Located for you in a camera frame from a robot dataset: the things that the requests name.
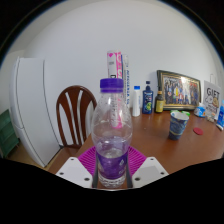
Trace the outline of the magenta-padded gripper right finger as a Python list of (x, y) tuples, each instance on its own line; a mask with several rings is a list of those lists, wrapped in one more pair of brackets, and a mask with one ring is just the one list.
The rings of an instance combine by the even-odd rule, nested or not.
[(155, 157), (146, 157), (133, 147), (128, 149), (127, 187), (140, 188), (168, 175)]

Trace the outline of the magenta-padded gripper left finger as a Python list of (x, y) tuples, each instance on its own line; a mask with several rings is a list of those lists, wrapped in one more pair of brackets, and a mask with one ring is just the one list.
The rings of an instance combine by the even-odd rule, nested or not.
[(96, 150), (91, 147), (79, 157), (69, 157), (56, 175), (84, 188), (96, 188), (96, 164)]

